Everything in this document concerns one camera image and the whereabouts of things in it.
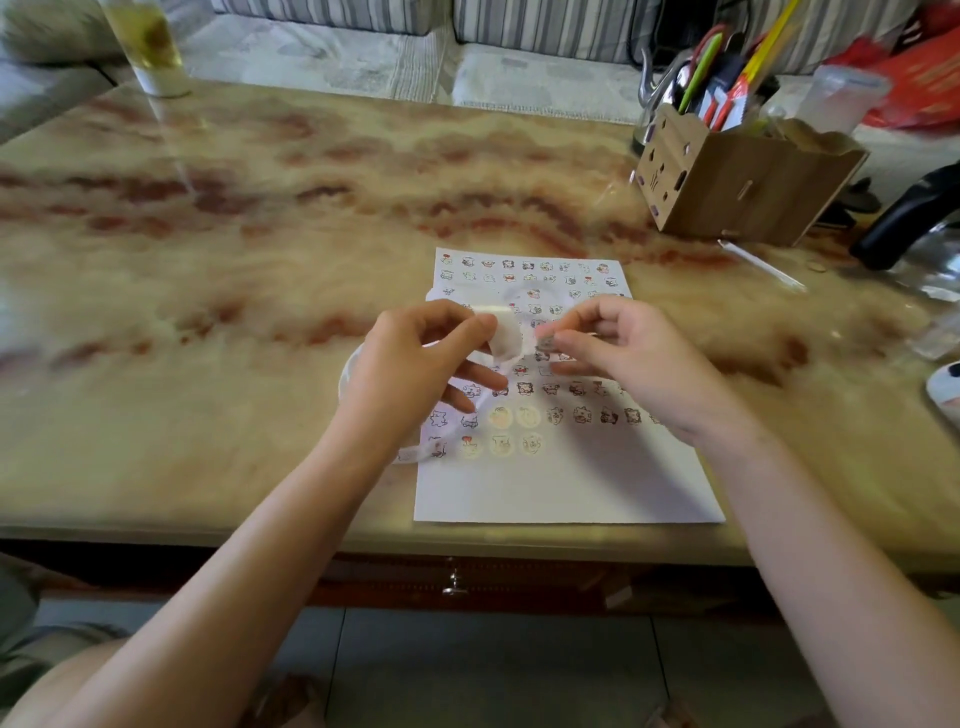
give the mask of glass of tea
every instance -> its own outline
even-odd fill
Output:
[[[155,0],[100,0],[110,28],[120,41],[133,73],[151,96],[190,93],[170,23]]]

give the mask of sticker sheet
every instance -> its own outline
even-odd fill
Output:
[[[428,298],[509,305],[532,342],[535,326],[600,293],[630,297],[615,260],[438,249]],[[555,376],[549,363],[562,357],[522,356],[501,368],[510,383],[500,392],[452,381],[477,412],[438,404],[423,424],[415,520],[723,522],[695,450],[616,382]]]

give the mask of forearm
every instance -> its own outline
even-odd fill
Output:
[[[762,427],[702,452],[835,715],[849,728],[947,726],[960,638]]]
[[[55,725],[232,726],[385,465],[335,435],[77,693]]]

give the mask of hand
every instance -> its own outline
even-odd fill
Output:
[[[730,385],[658,308],[598,296],[537,329],[576,361],[551,364],[555,374],[616,379],[636,402],[681,440],[704,438],[755,419]]]
[[[452,376],[506,389],[507,378],[467,361],[496,332],[496,317],[475,316],[453,301],[384,311],[363,344],[334,425],[359,427],[371,443],[396,451],[438,401],[461,412],[473,402],[449,384]],[[437,342],[432,347],[424,344]]]

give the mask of marble table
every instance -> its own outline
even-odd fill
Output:
[[[123,86],[0,148],[0,536],[215,544],[321,435],[377,312],[438,245],[619,259],[850,516],[960,565],[960,448],[903,345],[937,313],[843,240],[657,233],[627,127],[201,84]],[[388,470],[344,549],[748,564],[735,523],[413,522]],[[722,489],[721,504],[729,514]]]

